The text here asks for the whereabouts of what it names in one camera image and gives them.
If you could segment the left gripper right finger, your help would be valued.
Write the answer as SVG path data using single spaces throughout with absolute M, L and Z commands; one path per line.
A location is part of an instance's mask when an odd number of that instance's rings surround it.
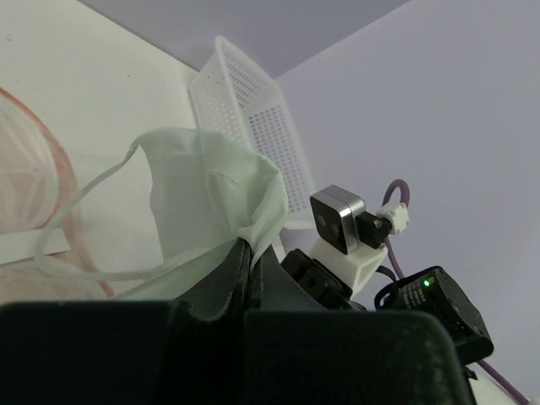
M 471 404 L 443 326 L 421 312 L 328 310 L 273 251 L 254 269 L 244 320 L 247 404 Z

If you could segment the peach mesh laundry bag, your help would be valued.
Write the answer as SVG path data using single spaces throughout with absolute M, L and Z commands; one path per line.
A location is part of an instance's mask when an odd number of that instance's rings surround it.
M 16 97 L 1 92 L 1 233 L 42 230 L 78 192 L 68 154 L 51 131 Z M 106 281 L 65 279 L 40 270 L 29 252 L 1 262 L 1 301 L 106 300 Z

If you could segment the light green bra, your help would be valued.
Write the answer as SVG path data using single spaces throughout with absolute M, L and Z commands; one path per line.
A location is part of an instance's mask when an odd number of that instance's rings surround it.
M 141 149 L 152 177 L 149 206 L 163 261 L 145 270 L 89 273 L 48 257 L 44 246 L 72 208 Z M 254 268 L 288 218 L 280 169 L 225 135 L 200 129 L 158 128 L 138 136 L 124 159 L 97 175 L 53 215 L 35 243 L 35 265 L 57 278 L 127 282 L 138 286 L 116 300 L 172 300 L 208 276 L 239 240 Z

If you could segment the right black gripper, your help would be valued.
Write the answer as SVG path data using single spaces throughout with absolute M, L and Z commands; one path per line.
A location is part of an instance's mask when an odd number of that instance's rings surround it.
M 282 268 L 318 304 L 329 310 L 359 310 L 352 289 L 319 261 L 296 249 Z M 459 284 L 442 267 L 433 266 L 398 279 L 388 267 L 376 269 L 391 282 L 374 298 L 377 311 L 422 311 L 434 316 L 448 331 L 462 365 L 484 367 L 494 344 L 484 320 Z

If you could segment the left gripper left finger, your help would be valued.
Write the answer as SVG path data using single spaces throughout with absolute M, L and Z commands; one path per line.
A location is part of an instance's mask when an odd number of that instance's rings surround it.
M 171 300 L 1 309 L 4 404 L 239 404 L 251 249 Z

